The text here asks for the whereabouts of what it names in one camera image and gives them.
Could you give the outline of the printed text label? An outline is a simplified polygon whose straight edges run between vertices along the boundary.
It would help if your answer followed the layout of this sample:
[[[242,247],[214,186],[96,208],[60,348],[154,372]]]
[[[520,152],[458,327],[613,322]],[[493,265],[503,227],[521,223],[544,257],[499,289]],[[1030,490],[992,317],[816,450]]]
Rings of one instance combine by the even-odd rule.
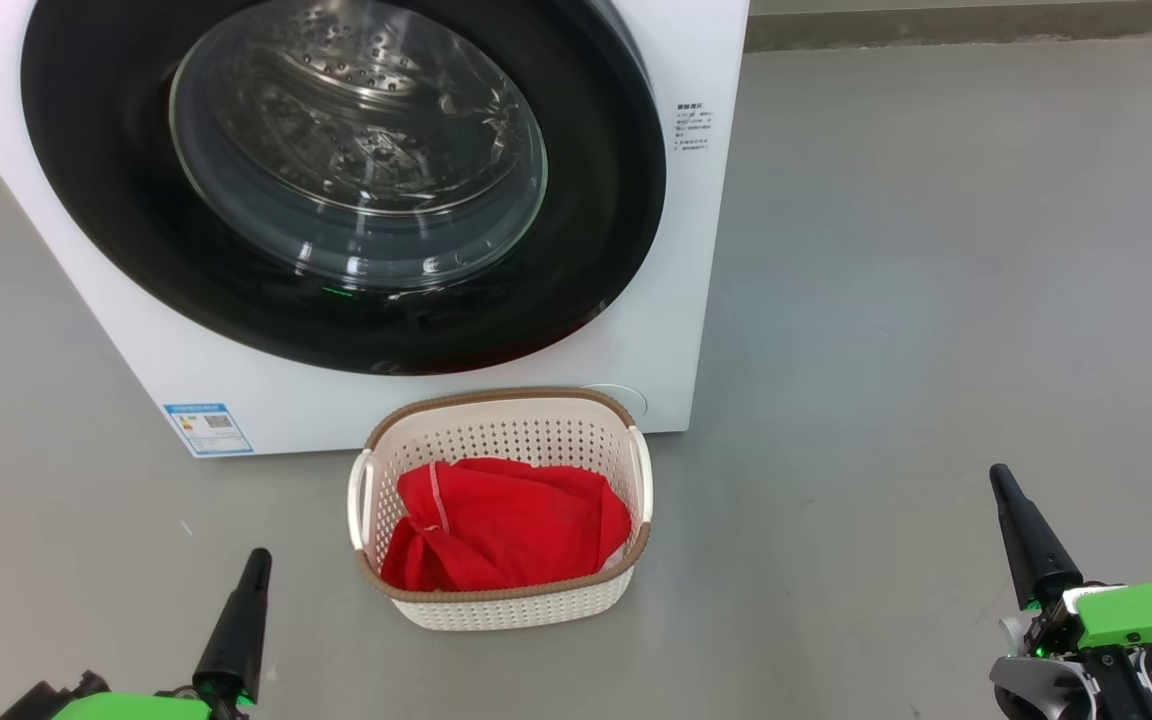
[[[714,113],[704,103],[684,103],[676,106],[670,131],[670,149],[691,152],[708,149]]]

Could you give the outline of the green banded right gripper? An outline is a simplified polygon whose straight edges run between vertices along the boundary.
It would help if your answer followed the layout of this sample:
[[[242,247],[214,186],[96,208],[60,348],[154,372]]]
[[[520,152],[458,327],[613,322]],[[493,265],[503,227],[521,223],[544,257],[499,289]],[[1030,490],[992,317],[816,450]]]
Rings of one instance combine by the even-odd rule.
[[[1020,634],[1020,655],[1051,659],[1152,644],[1152,582],[1083,585],[1078,564],[1011,469],[996,462],[990,484],[1018,607],[1041,611]]]

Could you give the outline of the black round washer door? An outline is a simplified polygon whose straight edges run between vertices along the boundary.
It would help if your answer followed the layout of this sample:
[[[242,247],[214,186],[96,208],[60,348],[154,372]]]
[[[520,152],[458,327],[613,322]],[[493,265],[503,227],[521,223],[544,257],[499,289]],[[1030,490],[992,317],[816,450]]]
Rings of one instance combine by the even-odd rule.
[[[120,272],[192,323],[339,372],[439,376],[570,336],[626,291],[652,249],[666,138],[644,60],[602,0],[385,0],[433,18],[505,69],[541,128],[547,192],[490,266],[416,290],[347,290],[234,232],[172,138],[180,61],[266,0],[37,0],[20,94],[29,141],[70,218]]]

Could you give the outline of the cream perforated laundry basket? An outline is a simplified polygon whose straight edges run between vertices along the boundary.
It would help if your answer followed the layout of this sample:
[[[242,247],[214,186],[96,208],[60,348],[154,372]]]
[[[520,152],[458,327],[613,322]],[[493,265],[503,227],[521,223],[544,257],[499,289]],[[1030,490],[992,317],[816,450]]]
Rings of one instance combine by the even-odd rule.
[[[397,479],[434,461],[503,457],[532,465],[584,468],[626,501],[631,532],[599,573],[535,588],[485,592],[401,591],[381,579],[381,562],[404,505]],[[652,455],[631,414],[594,389],[492,389],[431,397],[380,420],[353,461],[346,511],[349,541],[381,596],[434,632],[499,632],[568,623],[609,611],[630,585],[654,511]]]

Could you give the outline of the round white filter cover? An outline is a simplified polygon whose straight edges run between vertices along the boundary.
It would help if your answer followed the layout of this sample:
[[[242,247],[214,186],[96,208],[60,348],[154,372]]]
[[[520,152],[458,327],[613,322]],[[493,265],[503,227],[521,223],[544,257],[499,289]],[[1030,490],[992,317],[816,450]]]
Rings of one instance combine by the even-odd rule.
[[[620,384],[589,384],[589,386],[584,386],[582,388],[591,392],[598,392],[600,395],[616,401],[617,406],[623,407],[626,414],[630,414],[634,420],[645,418],[647,401],[639,391],[627,386],[620,386]]]

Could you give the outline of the red garment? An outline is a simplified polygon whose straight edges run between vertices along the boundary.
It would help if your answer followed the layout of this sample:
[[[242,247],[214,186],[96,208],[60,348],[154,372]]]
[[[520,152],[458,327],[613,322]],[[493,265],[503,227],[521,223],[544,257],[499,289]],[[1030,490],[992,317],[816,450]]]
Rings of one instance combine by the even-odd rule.
[[[602,473],[500,457],[403,473],[380,578],[410,592],[511,591],[599,573],[634,524]]]

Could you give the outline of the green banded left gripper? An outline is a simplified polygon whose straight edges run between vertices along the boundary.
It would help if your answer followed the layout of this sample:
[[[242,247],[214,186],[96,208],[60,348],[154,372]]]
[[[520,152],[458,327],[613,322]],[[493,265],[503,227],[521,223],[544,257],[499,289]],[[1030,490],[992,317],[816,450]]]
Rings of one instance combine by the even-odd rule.
[[[252,550],[192,676],[200,697],[93,692],[77,696],[50,720],[251,720],[259,698],[268,621],[268,550]]]

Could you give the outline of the blue energy label sticker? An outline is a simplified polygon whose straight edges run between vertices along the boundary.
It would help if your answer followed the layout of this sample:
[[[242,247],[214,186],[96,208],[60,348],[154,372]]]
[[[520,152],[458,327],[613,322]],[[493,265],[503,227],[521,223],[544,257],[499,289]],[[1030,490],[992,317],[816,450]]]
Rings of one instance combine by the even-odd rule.
[[[162,410],[195,457],[253,454],[247,434],[225,404],[168,404]]]

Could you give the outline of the white washing machine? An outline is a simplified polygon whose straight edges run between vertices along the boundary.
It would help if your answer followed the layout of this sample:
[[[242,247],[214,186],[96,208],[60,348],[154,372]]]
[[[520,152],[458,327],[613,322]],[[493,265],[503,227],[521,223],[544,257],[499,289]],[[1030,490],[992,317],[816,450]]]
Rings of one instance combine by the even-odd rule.
[[[253,454],[364,445],[399,406],[452,393],[620,384],[643,432],[689,427],[749,0],[602,0],[644,60],[666,138],[657,237],[631,283],[570,336],[508,363],[439,376],[339,372],[270,355],[179,314],[116,268],[70,218],[29,141],[20,59],[37,0],[0,0],[0,177],[156,406],[225,404]],[[714,113],[710,146],[675,152],[676,106]]]

